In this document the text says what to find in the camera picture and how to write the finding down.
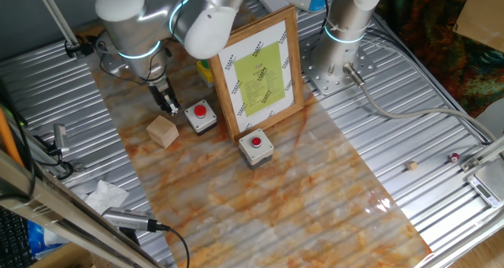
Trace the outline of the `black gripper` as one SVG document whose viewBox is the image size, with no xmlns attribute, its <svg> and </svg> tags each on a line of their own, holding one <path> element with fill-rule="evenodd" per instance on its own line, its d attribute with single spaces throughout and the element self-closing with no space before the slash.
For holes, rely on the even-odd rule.
<svg viewBox="0 0 504 268">
<path fill-rule="evenodd" d="M 149 90 L 154 101 L 159 106 L 165 106 L 168 115 L 176 115 L 180 111 L 180 104 L 176 99 L 174 90 L 167 76 L 160 77 L 154 82 L 148 83 Z"/>
</svg>

